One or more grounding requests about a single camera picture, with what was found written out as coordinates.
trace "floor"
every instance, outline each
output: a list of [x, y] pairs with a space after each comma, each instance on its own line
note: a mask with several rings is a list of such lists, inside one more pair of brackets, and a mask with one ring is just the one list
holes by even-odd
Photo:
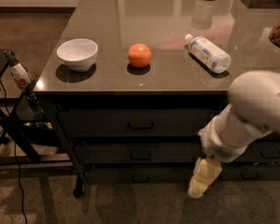
[[[38, 78], [69, 17], [64, 13], [0, 13], [0, 49], [13, 49]], [[35, 148], [42, 153], [54, 152], [51, 147]], [[13, 155], [13, 150], [10, 141], [2, 146], [0, 155]], [[187, 196], [183, 180], [89, 185], [80, 198], [72, 194], [75, 182], [71, 163], [22, 165], [28, 223], [280, 223], [280, 181], [217, 180], [199, 200]], [[24, 223], [17, 166], [0, 167], [0, 223]]]

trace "cable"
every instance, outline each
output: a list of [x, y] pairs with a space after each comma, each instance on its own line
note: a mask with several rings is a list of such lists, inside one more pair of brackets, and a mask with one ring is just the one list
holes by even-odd
[[[4, 85], [1, 81], [1, 78], [0, 78], [0, 85], [2, 86], [2, 89], [4, 91], [4, 106], [6, 108], [6, 111], [7, 111], [8, 115], [10, 116], [10, 112], [7, 108], [7, 102], [6, 102], [7, 90], [4, 87]], [[21, 185], [21, 165], [20, 165], [20, 162], [19, 162], [18, 157], [17, 157], [17, 144], [16, 144], [16, 142], [15, 142], [15, 146], [14, 146], [14, 156], [15, 156], [16, 163], [18, 164], [18, 184], [19, 184], [19, 187], [20, 187], [20, 190], [21, 190], [21, 212], [22, 212], [22, 215], [25, 218], [25, 224], [27, 224], [28, 220], [27, 220], [27, 216], [26, 216], [26, 213], [25, 213], [25, 209], [24, 209], [25, 193], [24, 193], [24, 189], [22, 188], [22, 185]]]

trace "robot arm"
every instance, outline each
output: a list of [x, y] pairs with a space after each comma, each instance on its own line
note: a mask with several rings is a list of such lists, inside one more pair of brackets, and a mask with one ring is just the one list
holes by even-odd
[[221, 172], [256, 139], [280, 133], [280, 73], [251, 71], [236, 78], [230, 104], [199, 131], [206, 159], [198, 159], [188, 194], [199, 198]]

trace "orange fruit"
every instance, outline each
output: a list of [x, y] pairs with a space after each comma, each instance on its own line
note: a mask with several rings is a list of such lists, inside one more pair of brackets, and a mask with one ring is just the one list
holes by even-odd
[[134, 44], [129, 49], [130, 65], [136, 68], [144, 68], [149, 65], [151, 51], [149, 47], [142, 43]]

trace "brown floor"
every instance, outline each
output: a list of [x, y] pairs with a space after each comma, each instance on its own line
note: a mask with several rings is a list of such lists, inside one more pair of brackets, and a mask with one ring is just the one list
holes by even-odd
[[[60, 13], [1, 13], [0, 49], [13, 49], [38, 78], [69, 17], [70, 14]], [[8, 92], [19, 91], [11, 83]], [[13, 148], [10, 141], [0, 153], [12, 155]], [[56, 151], [51, 147], [35, 148], [41, 153]], [[85, 194], [76, 199], [72, 194], [76, 176], [72, 173], [70, 163], [21, 167], [28, 223], [280, 223], [280, 181], [218, 180], [200, 200], [185, 194], [183, 180], [89, 185]], [[17, 166], [0, 167], [0, 223], [24, 223]]]

